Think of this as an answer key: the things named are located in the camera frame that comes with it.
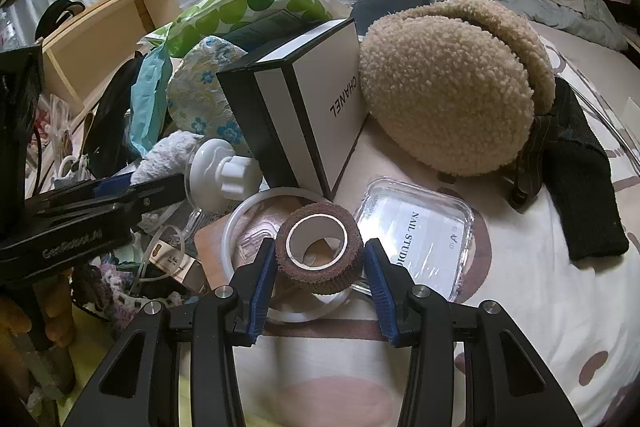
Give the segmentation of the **person left hand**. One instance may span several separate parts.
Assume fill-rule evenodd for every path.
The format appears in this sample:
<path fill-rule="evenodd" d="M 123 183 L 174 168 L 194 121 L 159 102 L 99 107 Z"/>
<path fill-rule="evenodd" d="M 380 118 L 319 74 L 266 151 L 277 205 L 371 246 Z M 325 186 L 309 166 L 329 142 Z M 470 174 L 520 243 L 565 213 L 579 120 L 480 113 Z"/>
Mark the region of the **person left hand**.
<path fill-rule="evenodd" d="M 1 375 L 22 400 L 37 386 L 54 399 L 75 387 L 68 350 L 76 334 L 71 275 L 65 270 L 27 284 L 13 297 L 1 293 Z"/>

